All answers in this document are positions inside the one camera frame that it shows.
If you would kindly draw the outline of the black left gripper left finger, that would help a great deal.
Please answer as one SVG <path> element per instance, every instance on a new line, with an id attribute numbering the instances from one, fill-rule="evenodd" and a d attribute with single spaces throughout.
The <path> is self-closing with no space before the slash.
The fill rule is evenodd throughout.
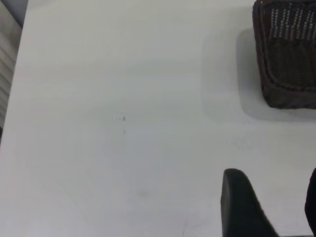
<path id="1" fill-rule="evenodd" d="M 238 169 L 224 170 L 221 193 L 222 236 L 277 237 L 247 176 Z"/>

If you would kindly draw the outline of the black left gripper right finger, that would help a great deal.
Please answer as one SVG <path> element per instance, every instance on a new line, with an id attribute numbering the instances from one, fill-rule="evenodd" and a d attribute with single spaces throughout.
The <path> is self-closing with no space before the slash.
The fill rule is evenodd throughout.
<path id="1" fill-rule="evenodd" d="M 313 170 L 310 177 L 306 201 L 305 201 L 305 215 L 308 221 L 308 224 L 313 232 L 313 235 L 316 235 L 316 168 Z"/>

